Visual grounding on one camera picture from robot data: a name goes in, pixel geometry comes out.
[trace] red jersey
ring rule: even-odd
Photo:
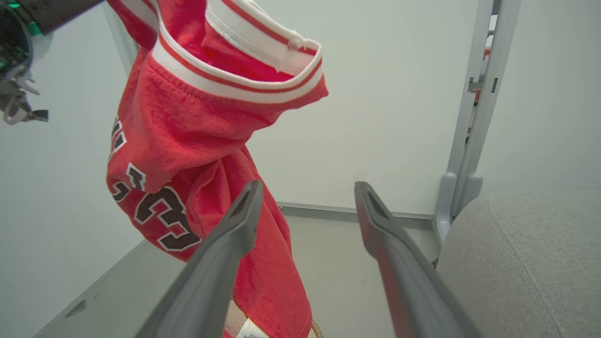
[[[252,0],[109,0],[140,45],[112,130],[107,183],[151,243],[187,261],[250,180],[245,143],[326,96],[321,46]],[[306,338],[290,232],[264,190],[233,299],[270,337]]]

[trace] basketball jersey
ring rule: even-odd
[[[112,129],[109,190],[146,239],[187,261],[260,179],[245,147],[253,131],[328,94],[321,46],[252,0],[109,3],[140,45]],[[311,328],[290,231],[266,188],[233,300],[269,337]]]

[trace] gray sofa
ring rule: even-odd
[[[601,192],[479,197],[436,270],[485,337],[601,337]]]

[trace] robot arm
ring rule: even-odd
[[[0,0],[0,109],[4,121],[48,121],[32,110],[26,91],[39,95],[31,66],[49,50],[52,33],[102,0]]]

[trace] white clothing tag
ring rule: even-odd
[[[248,318],[236,338],[269,338],[269,336]]]

